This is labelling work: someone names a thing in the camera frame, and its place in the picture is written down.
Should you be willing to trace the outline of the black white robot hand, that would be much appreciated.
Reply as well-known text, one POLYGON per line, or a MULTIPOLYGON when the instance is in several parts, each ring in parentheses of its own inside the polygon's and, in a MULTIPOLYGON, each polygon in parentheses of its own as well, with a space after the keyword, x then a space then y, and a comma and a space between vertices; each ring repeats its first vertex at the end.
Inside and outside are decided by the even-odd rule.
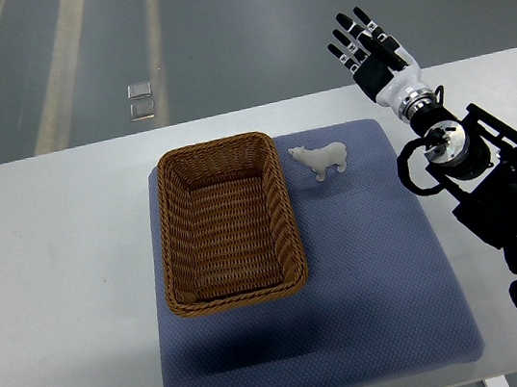
POLYGON ((340 27, 333 31, 337 41, 328 45, 328 51, 372 102, 409 122, 435 100, 434 90, 422 82, 420 66, 395 37, 359 7, 353 13, 353 17, 335 15, 340 27))

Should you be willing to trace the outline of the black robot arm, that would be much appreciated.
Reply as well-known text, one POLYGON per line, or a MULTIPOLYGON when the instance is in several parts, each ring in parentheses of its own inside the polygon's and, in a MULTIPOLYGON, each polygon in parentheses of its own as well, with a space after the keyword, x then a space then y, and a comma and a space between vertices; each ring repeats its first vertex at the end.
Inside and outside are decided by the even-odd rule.
MULTIPOLYGON (((416 195, 452 195, 454 217, 501 250, 517 276, 517 131, 474 104, 456 118, 443 94, 424 89, 402 98, 400 118, 416 138, 398 156, 398 177, 416 195)), ((517 279, 508 292, 517 309, 517 279)))

